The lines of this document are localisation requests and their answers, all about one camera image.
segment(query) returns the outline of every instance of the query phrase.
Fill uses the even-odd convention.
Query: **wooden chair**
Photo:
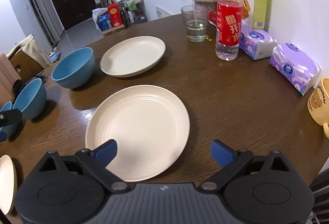
[[[44,70],[36,60],[25,54],[21,48],[18,48],[8,59],[22,78],[23,83]]]
[[[321,224],[329,224],[329,169],[318,174],[310,188],[314,194],[313,212]]]

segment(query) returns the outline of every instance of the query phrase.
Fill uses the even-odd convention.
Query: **water bottle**
[[[236,59],[239,50],[243,0],[218,0],[216,55],[225,61]]]

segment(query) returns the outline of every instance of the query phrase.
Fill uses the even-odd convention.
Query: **blue bowl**
[[[36,118],[46,104],[46,89],[40,78],[31,81],[17,97],[13,109],[22,112],[23,120]]]
[[[2,111],[9,111],[9,110],[12,109],[12,107],[13,107],[12,102],[11,102],[11,101],[8,101],[8,102],[7,102],[7,103],[1,108],[0,112],[2,112]],[[4,133],[6,133],[6,135],[7,135],[7,139],[9,139],[9,138],[12,136],[12,134],[14,134],[14,132],[16,131],[16,129],[17,129],[17,124],[11,124],[11,125],[8,125],[8,126],[6,126],[6,127],[2,127],[2,128],[0,128],[0,132],[4,132]]]
[[[93,49],[81,48],[58,63],[51,73],[51,79],[64,88],[77,88],[88,81],[94,67]]]

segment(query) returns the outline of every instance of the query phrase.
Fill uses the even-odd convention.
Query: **white plate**
[[[132,77],[155,66],[165,53],[165,43],[153,36],[124,40],[110,48],[102,57],[104,73],[117,78]]]
[[[4,155],[0,158],[0,209],[5,215],[14,208],[16,191],[16,169],[11,158]]]
[[[138,85],[114,93],[98,106],[87,127],[86,148],[115,139],[117,155],[106,168],[124,181],[142,181],[177,160],[189,132],[189,115],[175,94]]]

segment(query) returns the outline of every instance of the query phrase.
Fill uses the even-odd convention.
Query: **tiled floor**
[[[66,57],[71,52],[83,48],[92,42],[102,39],[103,35],[96,29],[92,19],[82,22],[71,29],[68,29],[58,43],[61,52],[60,59]]]

